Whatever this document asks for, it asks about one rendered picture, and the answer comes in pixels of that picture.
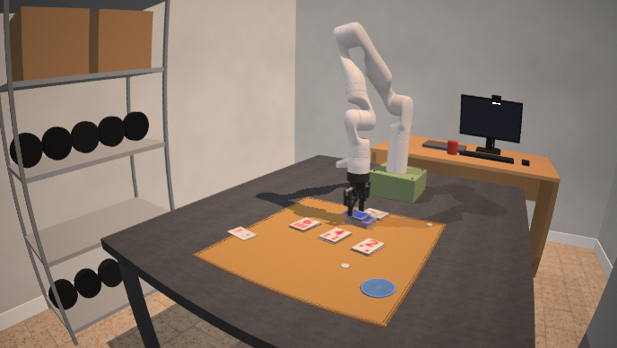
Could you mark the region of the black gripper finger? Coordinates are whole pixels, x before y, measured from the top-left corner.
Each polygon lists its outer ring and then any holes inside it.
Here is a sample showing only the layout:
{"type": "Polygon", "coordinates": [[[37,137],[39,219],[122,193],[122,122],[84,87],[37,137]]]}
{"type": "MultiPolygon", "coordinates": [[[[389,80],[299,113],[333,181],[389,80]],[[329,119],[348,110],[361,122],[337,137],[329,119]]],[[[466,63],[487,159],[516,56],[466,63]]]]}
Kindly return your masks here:
{"type": "Polygon", "coordinates": [[[355,198],[353,198],[352,197],[352,187],[345,189],[343,191],[343,205],[348,206],[348,217],[351,217],[351,218],[354,217],[354,206],[355,206],[356,201],[358,201],[360,192],[361,192],[361,188],[359,187],[355,198]],[[349,204],[346,200],[349,201],[349,204]]]}
{"type": "Polygon", "coordinates": [[[365,201],[367,200],[367,198],[369,198],[369,191],[370,191],[370,181],[367,182],[366,186],[362,186],[362,192],[363,195],[359,197],[360,201],[359,201],[359,211],[364,212],[365,211],[365,201]],[[367,191],[367,193],[366,193],[367,191]],[[366,197],[367,195],[367,197],[366,197]]]}

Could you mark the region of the blue round disc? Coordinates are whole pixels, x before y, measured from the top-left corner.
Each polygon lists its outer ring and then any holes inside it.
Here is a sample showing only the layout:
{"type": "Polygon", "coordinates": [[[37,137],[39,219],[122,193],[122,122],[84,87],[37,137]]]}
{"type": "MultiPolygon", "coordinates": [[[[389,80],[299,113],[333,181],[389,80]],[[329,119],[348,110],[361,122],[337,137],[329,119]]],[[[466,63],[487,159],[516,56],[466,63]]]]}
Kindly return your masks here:
{"type": "Polygon", "coordinates": [[[374,278],[365,281],[361,291],[372,298],[385,298],[395,292],[395,285],[387,279],[374,278]]]}

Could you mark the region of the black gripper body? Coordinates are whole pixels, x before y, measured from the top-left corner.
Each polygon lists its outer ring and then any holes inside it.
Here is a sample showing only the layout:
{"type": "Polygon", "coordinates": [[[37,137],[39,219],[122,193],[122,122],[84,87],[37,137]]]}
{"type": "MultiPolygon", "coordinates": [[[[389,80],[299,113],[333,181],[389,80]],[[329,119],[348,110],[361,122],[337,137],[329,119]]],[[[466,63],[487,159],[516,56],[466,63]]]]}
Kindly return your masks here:
{"type": "Polygon", "coordinates": [[[353,174],[347,171],[347,180],[350,182],[349,188],[352,187],[352,196],[356,196],[359,187],[361,188],[360,196],[362,196],[362,186],[366,186],[366,183],[369,181],[369,173],[353,174]]]}

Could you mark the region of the white card with red markings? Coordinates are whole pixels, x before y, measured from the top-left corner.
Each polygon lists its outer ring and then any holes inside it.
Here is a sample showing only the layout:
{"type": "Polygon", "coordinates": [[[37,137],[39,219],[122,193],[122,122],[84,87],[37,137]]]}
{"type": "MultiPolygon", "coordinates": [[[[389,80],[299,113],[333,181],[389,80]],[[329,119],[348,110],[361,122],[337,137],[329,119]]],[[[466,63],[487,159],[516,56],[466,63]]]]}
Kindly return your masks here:
{"type": "Polygon", "coordinates": [[[312,220],[312,219],[309,219],[309,218],[306,217],[304,219],[301,219],[301,220],[299,220],[297,222],[294,222],[294,223],[290,224],[289,226],[291,226],[293,228],[296,228],[296,229],[299,229],[299,230],[302,230],[302,231],[305,231],[305,230],[307,230],[307,229],[309,229],[309,228],[311,228],[311,227],[313,227],[313,226],[315,226],[315,225],[317,225],[319,223],[321,223],[321,222],[318,222],[318,221],[315,221],[315,220],[312,220]]]}

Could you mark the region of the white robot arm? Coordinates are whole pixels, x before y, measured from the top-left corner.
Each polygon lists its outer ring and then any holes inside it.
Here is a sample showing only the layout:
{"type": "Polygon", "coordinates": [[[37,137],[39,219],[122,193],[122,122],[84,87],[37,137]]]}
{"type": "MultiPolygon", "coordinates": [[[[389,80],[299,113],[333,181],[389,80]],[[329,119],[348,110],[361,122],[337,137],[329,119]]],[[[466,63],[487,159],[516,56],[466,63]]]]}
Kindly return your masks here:
{"type": "Polygon", "coordinates": [[[367,32],[357,23],[339,26],[333,32],[336,51],[343,69],[347,100],[361,109],[349,109],[343,122],[349,141],[349,158],[336,162],[336,168],[347,168],[353,174],[369,173],[369,147],[367,138],[358,137],[357,131],[370,131],[376,125],[376,116],[370,105],[365,78],[350,59],[348,48],[360,46],[364,53],[363,70],[376,88],[388,112],[399,116],[399,122],[390,125],[387,172],[405,174],[407,170],[410,130],[413,120],[413,100],[396,95],[390,85],[392,74],[374,48],[367,32]]]}

